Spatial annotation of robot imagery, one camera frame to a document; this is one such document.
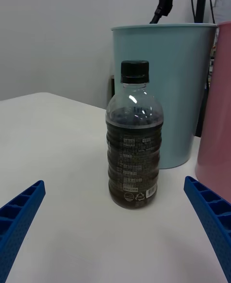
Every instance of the dark liquid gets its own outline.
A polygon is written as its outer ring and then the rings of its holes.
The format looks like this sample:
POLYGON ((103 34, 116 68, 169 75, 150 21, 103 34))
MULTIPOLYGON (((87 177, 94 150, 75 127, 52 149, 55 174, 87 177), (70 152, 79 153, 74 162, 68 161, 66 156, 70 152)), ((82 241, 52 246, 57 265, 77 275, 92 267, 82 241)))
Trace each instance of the dark liquid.
POLYGON ((109 190, 119 205, 137 208, 154 198, 162 124, 126 129, 107 122, 109 190))

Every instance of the white table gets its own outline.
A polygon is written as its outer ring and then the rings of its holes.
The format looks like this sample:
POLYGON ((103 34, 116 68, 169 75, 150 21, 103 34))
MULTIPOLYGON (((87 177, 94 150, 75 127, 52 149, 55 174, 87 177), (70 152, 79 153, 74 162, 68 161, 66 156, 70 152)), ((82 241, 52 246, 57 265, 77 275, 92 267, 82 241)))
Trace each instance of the white table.
POLYGON ((48 93, 0 102, 0 205, 39 179, 46 196, 7 283, 224 283, 183 191, 191 159, 161 170, 154 202, 108 192, 105 111, 48 93))

